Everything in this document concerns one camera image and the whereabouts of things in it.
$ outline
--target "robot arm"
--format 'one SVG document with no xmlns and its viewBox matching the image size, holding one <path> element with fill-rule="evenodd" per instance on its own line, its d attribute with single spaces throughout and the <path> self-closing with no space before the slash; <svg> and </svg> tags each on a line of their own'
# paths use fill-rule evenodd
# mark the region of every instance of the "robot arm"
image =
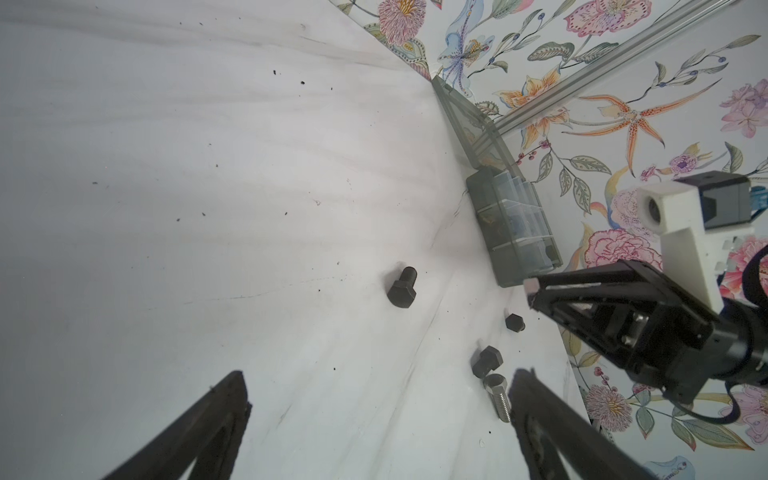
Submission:
<svg viewBox="0 0 768 480">
<path fill-rule="evenodd" d="M 621 260 L 538 276 L 525 281 L 528 304 L 676 403 L 691 403 L 709 378 L 768 385 L 766 311 L 721 298 L 716 280 L 734 238 L 753 232 L 749 180 L 707 172 L 637 198 L 660 235 L 664 273 Z"/>
</svg>

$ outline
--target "orange lily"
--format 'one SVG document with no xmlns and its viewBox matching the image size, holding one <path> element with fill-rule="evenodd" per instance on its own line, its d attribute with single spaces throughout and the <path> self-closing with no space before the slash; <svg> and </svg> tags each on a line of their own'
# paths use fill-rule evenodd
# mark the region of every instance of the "orange lily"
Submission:
<svg viewBox="0 0 768 480">
<path fill-rule="evenodd" d="M 566 108 L 559 108 L 556 111 L 552 112 L 552 114 L 547 115 L 540 120 L 535 121 L 534 123 L 528 125 L 526 128 L 522 130 L 523 135 L 523 147 L 522 150 L 526 151 L 530 148 L 531 145 L 539 138 L 541 135 L 543 138 L 547 137 L 547 134 L 549 134 L 549 126 L 551 124 L 565 124 L 567 126 L 570 126 L 569 121 L 571 120 L 571 117 L 568 113 L 568 109 Z"/>
<path fill-rule="evenodd" d="M 498 95 L 506 106 L 513 109 L 520 108 L 552 88 L 558 80 L 560 80 L 560 70 L 559 67 L 555 67 L 547 72 L 541 80 L 526 77 L 522 90 L 497 91 L 494 95 Z"/>
<path fill-rule="evenodd" d="M 659 135 L 658 132 L 656 132 L 653 129 L 653 127 L 651 127 L 651 125 L 645 119 L 649 117 L 653 117 L 654 115 L 663 114 L 664 112 L 668 112 L 670 110 L 674 110 L 677 107 L 685 105 L 689 101 L 693 100 L 694 98 L 703 94 L 705 91 L 712 88 L 716 83 L 717 81 L 712 85 L 710 85 L 709 87 L 704 88 L 702 91 L 699 91 L 692 95 L 688 95 L 687 97 L 681 98 L 678 101 L 674 101 L 670 104 L 660 105 L 658 107 L 648 108 L 643 111 L 632 110 L 632 108 L 629 105 L 619 100 L 618 98 L 614 97 L 613 95 L 595 95 L 592 97 L 581 97 L 582 100 L 607 101 L 611 103 L 610 107 L 602 107 L 600 110 L 605 117 L 617 118 L 618 119 L 616 120 L 617 123 L 615 125 L 611 125 L 610 127 L 602 128 L 600 130 L 587 131 L 584 133 L 577 133 L 577 132 L 570 132 L 570 131 L 566 131 L 563 133 L 566 133 L 569 135 L 581 135 L 584 137 L 596 137 L 598 135 L 607 135 L 615 131 L 619 131 L 625 127 L 629 127 L 629 135 L 627 136 L 627 166 L 629 167 L 629 170 L 632 173 L 632 176 L 634 177 L 634 171 L 632 171 L 632 159 L 634 157 L 634 148 L 635 148 L 635 145 L 637 144 L 637 130 L 641 129 L 645 133 L 649 134 L 651 137 L 655 138 L 656 140 L 659 140 L 659 142 L 661 142 L 661 144 L 664 145 L 664 139 L 661 138 L 661 135 Z"/>
</svg>

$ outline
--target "floral wallpaper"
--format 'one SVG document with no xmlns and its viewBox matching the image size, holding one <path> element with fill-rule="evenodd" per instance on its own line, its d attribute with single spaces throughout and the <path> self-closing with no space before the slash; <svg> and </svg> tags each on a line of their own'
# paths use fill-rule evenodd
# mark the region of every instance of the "floral wallpaper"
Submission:
<svg viewBox="0 0 768 480">
<path fill-rule="evenodd" d="M 492 118 L 544 94 L 684 0 L 330 0 Z"/>
<path fill-rule="evenodd" d="M 546 94 L 570 73 L 652 26 L 684 0 L 331 0 L 425 78 L 440 75 L 491 118 Z M 664 268 L 659 239 L 637 217 L 636 188 L 706 170 L 768 183 L 768 2 L 743 0 L 504 135 L 533 180 L 566 270 L 643 260 Z M 723 296 L 768 244 L 730 255 Z M 768 291 L 768 259 L 761 264 Z M 658 478 L 764 478 L 768 392 L 737 386 L 742 415 L 711 425 L 629 380 L 561 332 L 594 427 Z M 692 405 L 727 415 L 722 382 Z"/>
<path fill-rule="evenodd" d="M 597 11 L 585 8 L 568 17 Z M 566 270 L 619 259 L 664 268 L 658 237 L 637 217 L 636 188 L 642 184 L 707 170 L 744 174 L 753 185 L 768 183 L 766 20 L 768 2 L 731 5 L 504 135 L 523 174 L 535 181 L 568 259 Z M 527 92 L 546 89 L 556 74 L 529 78 Z M 505 92 L 504 101 L 524 101 L 521 95 Z M 742 239 L 730 254 L 723 296 L 743 299 L 741 273 L 768 244 L 767 222 L 759 218 L 757 235 Z M 768 292 L 768 260 L 761 263 L 760 280 Z M 632 382 L 570 332 L 561 335 L 595 428 L 658 478 L 766 477 L 766 390 L 735 387 L 739 421 L 711 425 L 674 408 L 658 390 Z M 709 416 L 730 413 L 723 383 L 709 381 L 693 409 Z"/>
</svg>

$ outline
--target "bolt thread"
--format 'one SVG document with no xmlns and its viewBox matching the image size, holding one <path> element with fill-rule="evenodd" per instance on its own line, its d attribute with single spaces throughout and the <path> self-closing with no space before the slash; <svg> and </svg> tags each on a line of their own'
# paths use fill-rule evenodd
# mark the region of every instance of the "bolt thread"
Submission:
<svg viewBox="0 0 768 480">
<path fill-rule="evenodd" d="M 416 283 L 416 269 L 412 266 L 407 266 L 400 274 L 400 281 L 413 286 Z"/>
<path fill-rule="evenodd" d="M 509 423 L 509 399 L 507 399 L 507 394 L 497 393 L 491 397 L 493 397 L 493 404 L 496 407 L 496 413 L 498 413 L 498 417 L 502 420 L 502 422 Z"/>
</svg>

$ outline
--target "pink flower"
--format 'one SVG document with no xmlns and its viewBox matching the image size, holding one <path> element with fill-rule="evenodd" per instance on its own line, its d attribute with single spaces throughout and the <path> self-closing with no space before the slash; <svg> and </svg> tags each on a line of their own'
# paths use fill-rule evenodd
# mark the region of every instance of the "pink flower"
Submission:
<svg viewBox="0 0 768 480">
<path fill-rule="evenodd" d="M 632 407 L 623 395 L 606 386 L 591 386 L 585 401 L 589 418 L 609 432 L 623 432 L 632 423 Z"/>
<path fill-rule="evenodd" d="M 768 125 L 768 108 L 758 108 L 755 104 L 746 103 L 741 110 L 731 111 L 723 117 L 725 124 L 720 131 L 734 131 L 741 129 L 744 137 L 752 138 L 755 136 L 755 127 L 765 127 Z"/>
<path fill-rule="evenodd" d="M 733 397 L 739 404 L 741 416 L 736 423 L 747 424 L 750 427 L 746 434 L 756 443 L 765 443 L 768 440 L 768 392 L 755 386 L 745 385 L 744 391 L 734 393 Z M 728 415 L 732 406 L 720 410 L 722 416 Z"/>
<path fill-rule="evenodd" d="M 768 103 L 768 79 L 764 78 L 757 82 L 752 103 L 755 104 L 755 107 L 765 108 L 766 103 Z"/>
<path fill-rule="evenodd" d="M 584 252 L 587 267 L 608 265 L 618 260 L 643 260 L 661 270 L 661 255 L 643 237 L 624 230 L 593 233 Z"/>
<path fill-rule="evenodd" d="M 652 386 L 644 385 L 642 383 L 635 383 L 634 385 L 632 385 L 632 393 L 635 395 L 637 395 L 640 392 L 643 392 L 644 390 L 648 390 L 649 392 L 652 392 L 655 390 L 655 388 Z"/>
<path fill-rule="evenodd" d="M 618 225 L 633 235 L 638 235 L 646 240 L 654 239 L 654 233 L 648 230 L 640 222 L 637 214 L 637 189 L 622 190 L 611 199 L 611 224 Z"/>
<path fill-rule="evenodd" d="M 650 0 L 592 0 L 565 17 L 579 37 L 629 28 L 650 15 Z"/>
<path fill-rule="evenodd" d="M 682 154 L 670 161 L 670 167 L 676 174 L 685 174 L 696 168 L 697 163 L 699 163 L 699 159 L 696 155 Z"/>
<path fill-rule="evenodd" d="M 390 45 L 402 46 L 424 25 L 426 0 L 384 0 L 379 3 L 379 24 Z"/>
<path fill-rule="evenodd" d="M 720 104 L 721 107 L 731 107 L 731 111 L 741 110 L 741 108 L 755 98 L 755 89 L 752 85 L 746 84 L 738 90 L 734 90 L 730 98 Z"/>
<path fill-rule="evenodd" d="M 649 181 L 651 177 L 656 177 L 661 180 L 661 177 L 659 177 L 659 175 L 656 173 L 656 164 L 646 168 L 643 170 L 643 173 L 640 174 L 640 180 L 643 182 Z"/>
<path fill-rule="evenodd" d="M 728 260 L 736 264 L 736 269 L 733 272 L 726 272 L 723 276 L 723 281 L 720 283 L 721 296 L 731 299 L 744 298 L 741 290 L 741 274 L 752 257 L 766 245 L 768 245 L 768 237 L 747 237 L 738 250 L 731 252 Z M 768 293 L 768 257 L 760 261 L 760 285 Z"/>
</svg>

